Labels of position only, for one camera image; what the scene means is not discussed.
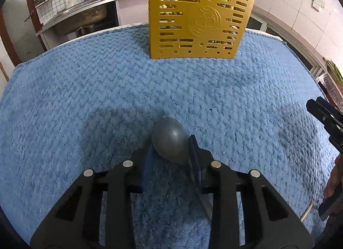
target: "blue blanket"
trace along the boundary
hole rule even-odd
[[[0,102],[0,205],[29,242],[87,168],[114,167],[142,147],[153,124],[177,119],[233,170],[258,169],[301,215],[321,202],[337,155],[306,111],[323,96],[285,43],[245,32],[234,60],[149,57],[146,25],[56,47],[19,65]],[[133,195],[138,248],[207,248],[210,223],[179,168],[153,162]],[[305,220],[317,237],[317,211]]]

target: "hand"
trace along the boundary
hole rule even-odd
[[[335,188],[340,183],[342,178],[338,178],[338,165],[343,165],[343,155],[339,154],[335,160],[335,166],[333,167],[330,178],[326,187],[324,188],[324,198],[331,197],[335,192]]]

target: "metal spoon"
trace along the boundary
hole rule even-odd
[[[187,179],[194,184],[196,194],[211,221],[212,204],[209,201],[209,196],[201,194],[195,187],[193,173],[188,163],[188,139],[189,135],[186,130],[173,118],[160,119],[152,129],[151,140],[155,150],[163,158],[181,165]]]

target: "embossed logo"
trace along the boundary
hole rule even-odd
[[[206,33],[216,33],[221,23],[217,10],[211,7],[202,7],[188,18],[187,26],[191,34],[200,37]]]

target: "yellow plastic container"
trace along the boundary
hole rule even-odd
[[[234,58],[253,3],[149,0],[151,58]]]

